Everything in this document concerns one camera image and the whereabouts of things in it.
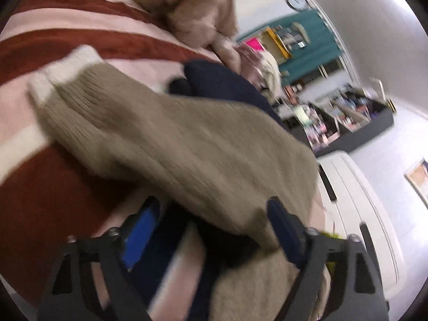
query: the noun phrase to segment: knit fabric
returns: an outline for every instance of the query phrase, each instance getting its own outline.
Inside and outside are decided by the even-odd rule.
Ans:
[[[278,196],[307,225],[318,171],[307,147],[256,107],[156,94],[88,46],[40,70],[30,88],[47,131],[90,172],[149,181],[264,249],[221,275],[211,320],[275,318],[297,271],[277,250],[265,203]]]

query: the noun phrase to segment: picture frame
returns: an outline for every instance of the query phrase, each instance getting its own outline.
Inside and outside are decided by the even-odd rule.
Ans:
[[[428,162],[422,159],[405,173],[405,178],[428,207]]]

